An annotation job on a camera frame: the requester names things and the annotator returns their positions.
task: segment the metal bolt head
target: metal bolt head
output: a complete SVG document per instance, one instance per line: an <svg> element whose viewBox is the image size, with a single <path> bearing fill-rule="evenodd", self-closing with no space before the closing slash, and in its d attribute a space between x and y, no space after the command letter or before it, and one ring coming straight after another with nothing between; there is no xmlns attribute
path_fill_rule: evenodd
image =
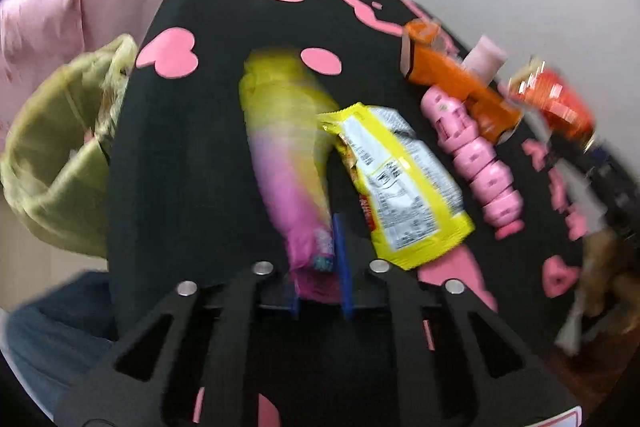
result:
<svg viewBox="0 0 640 427"><path fill-rule="evenodd" d="M460 295L465 290L465 283L458 279L449 279L444 283L444 287L453 295Z"/></svg>
<svg viewBox="0 0 640 427"><path fill-rule="evenodd" d="M178 292L178 295L182 295L183 297L193 295L194 293L196 293L197 289L198 285L193 281L182 281L175 288L175 290Z"/></svg>
<svg viewBox="0 0 640 427"><path fill-rule="evenodd" d="M369 263L369 269L373 273L386 273L390 268L389 263L384 259L374 259Z"/></svg>
<svg viewBox="0 0 640 427"><path fill-rule="evenodd" d="M269 275L273 271L273 264L269 261L258 261L254 264L253 270L256 275Z"/></svg>

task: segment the black tabletop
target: black tabletop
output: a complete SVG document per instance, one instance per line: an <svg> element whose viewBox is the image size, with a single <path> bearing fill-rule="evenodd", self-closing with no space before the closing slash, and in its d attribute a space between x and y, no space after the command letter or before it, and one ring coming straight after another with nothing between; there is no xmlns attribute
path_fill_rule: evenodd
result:
<svg viewBox="0 0 640 427"><path fill-rule="evenodd" d="M415 18L402 0L164 0L143 46L168 28L194 35L197 68L165 78L156 66L130 78L111 157L108 237L111 290L121 331L139 320L181 280L201 285L228 280L267 259L286 271L286 252L265 211L254 177L238 82L249 53L286 46L324 48L342 62L340 74L316 74L340 107L355 102L396 108L452 173L476 229L465 243L474 254L498 313L534 349L551 346L574 296L547 298L542 266L559 255L582 262L564 217L551 206L546 169L536 171L522 150L533 138L521 124L496 147L524 198L522 232L496 241L481 205L421 115L424 88L399 71L394 26L365 24L353 4L375 6L377 19L403 25ZM465 54L465 47L455 41ZM332 212L368 237L357 194L333 153L328 165Z"/></svg>

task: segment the denim pants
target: denim pants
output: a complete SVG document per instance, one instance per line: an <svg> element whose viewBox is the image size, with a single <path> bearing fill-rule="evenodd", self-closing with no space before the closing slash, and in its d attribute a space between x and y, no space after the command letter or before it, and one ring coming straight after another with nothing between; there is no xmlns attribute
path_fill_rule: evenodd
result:
<svg viewBox="0 0 640 427"><path fill-rule="evenodd" d="M53 413L63 393L102 358L116 337L109 274L85 272L9 315L15 367Z"/></svg>

